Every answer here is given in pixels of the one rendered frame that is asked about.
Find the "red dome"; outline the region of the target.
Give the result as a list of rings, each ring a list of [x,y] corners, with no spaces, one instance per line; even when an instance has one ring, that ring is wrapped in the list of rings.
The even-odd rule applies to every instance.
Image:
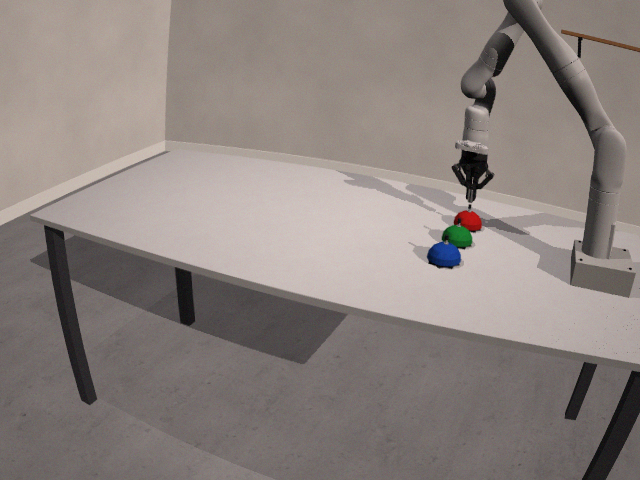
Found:
[[[482,228],[482,222],[480,217],[473,211],[471,210],[471,204],[468,205],[469,210],[465,210],[462,212],[459,212],[455,219],[454,219],[454,225],[458,225],[458,218],[461,218],[461,226],[464,226],[465,228],[467,228],[468,230],[470,230],[470,232],[475,233],[476,231],[481,231]]]

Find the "green dome bell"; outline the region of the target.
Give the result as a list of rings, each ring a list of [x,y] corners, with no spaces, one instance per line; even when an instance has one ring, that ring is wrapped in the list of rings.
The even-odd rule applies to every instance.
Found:
[[[472,247],[472,235],[470,231],[464,226],[461,226],[460,223],[461,218],[458,218],[458,225],[452,225],[446,228],[441,239],[443,242],[445,242],[445,235],[449,235],[449,243],[457,246],[457,248],[465,250],[466,246]]]

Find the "blue dome bell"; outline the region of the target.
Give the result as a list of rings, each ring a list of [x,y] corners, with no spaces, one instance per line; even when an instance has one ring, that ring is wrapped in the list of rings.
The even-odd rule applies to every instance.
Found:
[[[429,249],[427,255],[429,264],[437,264],[438,268],[449,269],[460,265],[461,254],[456,246],[448,242],[448,239],[449,235],[445,235],[445,242],[436,243]]]

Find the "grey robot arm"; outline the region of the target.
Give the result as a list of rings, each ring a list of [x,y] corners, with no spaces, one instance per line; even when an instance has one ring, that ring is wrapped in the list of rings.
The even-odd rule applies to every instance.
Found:
[[[594,258],[610,259],[624,178],[625,139],[602,108],[578,56],[542,14],[543,0],[503,2],[508,10],[505,19],[461,80],[463,94],[475,102],[465,110],[463,140],[457,140],[455,148],[488,154],[489,116],[496,96],[492,77],[501,73],[525,31],[580,115],[592,141],[594,163],[581,250]]]

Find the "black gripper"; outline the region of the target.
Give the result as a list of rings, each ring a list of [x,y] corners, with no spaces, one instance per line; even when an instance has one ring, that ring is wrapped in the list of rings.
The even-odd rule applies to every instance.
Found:
[[[493,177],[494,173],[488,169],[487,155],[474,153],[470,151],[463,151],[459,163],[452,166],[452,170],[458,178],[461,185],[466,187],[466,199],[467,202],[472,203],[476,199],[477,189],[482,189]],[[469,160],[473,159],[473,160]],[[462,172],[463,169],[466,179]],[[485,179],[478,184],[479,178],[486,172]],[[473,183],[472,183],[473,177]],[[478,178],[478,180],[477,180]],[[464,179],[464,180],[463,180]],[[471,189],[472,187],[472,189]]]

